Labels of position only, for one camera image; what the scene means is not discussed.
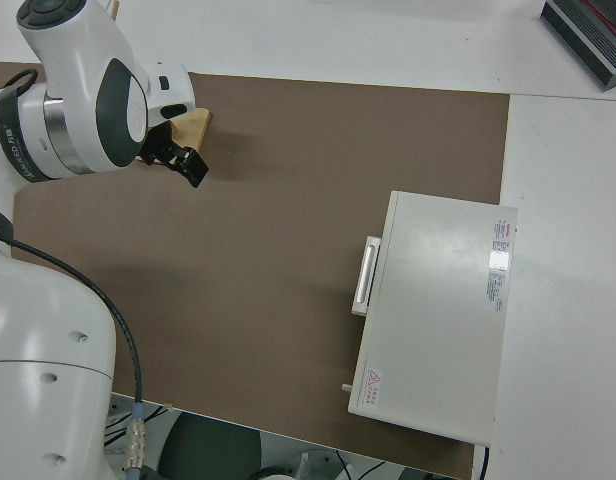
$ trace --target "device handle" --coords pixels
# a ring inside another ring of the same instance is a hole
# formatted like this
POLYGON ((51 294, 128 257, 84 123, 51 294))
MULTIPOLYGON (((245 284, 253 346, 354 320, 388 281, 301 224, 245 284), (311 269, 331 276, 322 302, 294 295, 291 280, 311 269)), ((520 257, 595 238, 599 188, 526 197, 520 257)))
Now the device handle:
POLYGON ((355 298, 352 303, 352 313, 365 317, 368 313, 368 302, 370 301, 370 290, 372 281, 375 276, 375 267, 377 265, 377 256, 379 255, 379 247, 381 238, 367 237, 366 246, 364 247, 364 256, 361 260, 361 269, 359 271, 359 280, 357 281, 357 289, 355 290, 355 298))

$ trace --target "warning label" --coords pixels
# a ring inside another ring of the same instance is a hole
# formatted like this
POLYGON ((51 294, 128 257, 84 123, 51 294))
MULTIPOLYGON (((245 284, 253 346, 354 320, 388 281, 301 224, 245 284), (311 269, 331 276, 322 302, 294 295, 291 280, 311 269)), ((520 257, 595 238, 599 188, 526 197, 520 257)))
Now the warning label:
POLYGON ((376 408, 379 402, 379 392, 381 389, 381 377, 383 373, 380 370, 369 368, 366 371, 364 388, 363 388, 363 406, 376 408))
POLYGON ((505 303, 506 273, 510 265, 510 239, 513 228, 506 220, 497 221, 493 228, 486 298, 488 308, 495 312, 500 312, 505 303))

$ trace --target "cable connector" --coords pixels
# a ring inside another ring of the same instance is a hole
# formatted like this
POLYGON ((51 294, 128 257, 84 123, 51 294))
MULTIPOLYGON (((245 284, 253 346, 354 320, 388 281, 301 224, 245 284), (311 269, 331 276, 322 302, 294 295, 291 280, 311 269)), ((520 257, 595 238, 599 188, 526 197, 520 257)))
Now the cable connector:
POLYGON ((143 419, 143 405, 135 403, 132 409, 132 419, 126 428, 126 475, 131 469, 141 470, 144 464, 144 449, 146 448, 146 425, 143 419))

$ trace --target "brown mat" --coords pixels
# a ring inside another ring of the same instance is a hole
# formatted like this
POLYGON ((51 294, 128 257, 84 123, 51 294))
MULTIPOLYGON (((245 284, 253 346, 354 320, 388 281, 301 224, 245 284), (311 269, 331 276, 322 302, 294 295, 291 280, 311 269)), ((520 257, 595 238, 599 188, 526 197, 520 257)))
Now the brown mat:
MULTIPOLYGON (((0 83, 20 67, 0 64, 0 83)), ((17 199, 18 237, 110 293, 148 399, 469 478, 472 445, 349 414, 341 384, 363 329, 350 307, 365 237, 381 235, 390 191, 498 203, 508 96, 193 80, 213 114, 200 190, 142 165, 38 185, 17 199)))

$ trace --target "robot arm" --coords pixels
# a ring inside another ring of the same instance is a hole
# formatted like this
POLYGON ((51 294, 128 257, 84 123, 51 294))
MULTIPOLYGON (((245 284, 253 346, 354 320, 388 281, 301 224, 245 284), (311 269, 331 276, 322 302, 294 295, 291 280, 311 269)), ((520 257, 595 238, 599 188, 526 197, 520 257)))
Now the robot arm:
MULTIPOLYGON (((151 127, 194 108, 187 72, 178 65, 138 64, 97 1, 27 0, 17 22, 47 77, 20 101, 13 91, 0 94, 10 110, 21 103, 19 122, 2 122, 0 137, 13 142, 13 126, 20 123, 21 138, 14 141, 23 158, 10 160, 29 181, 124 168, 151 127)), ((198 156, 186 160, 196 183, 184 166, 178 171, 197 186, 199 168, 202 178, 207 168, 198 156)))
MULTIPOLYGON (((141 154, 199 185, 203 160, 168 138, 168 119, 194 107, 183 68, 139 65, 97 0, 26 0, 17 22, 47 84, 26 72, 24 86, 0 89, 1 241, 16 244, 13 199, 29 183, 119 170, 141 154)), ((14 439, 0 443, 0 478, 113 480, 102 447, 112 309, 81 283, 9 253, 0 244, 0 432, 14 439)), ((142 457, 136 410, 129 479, 142 457)))

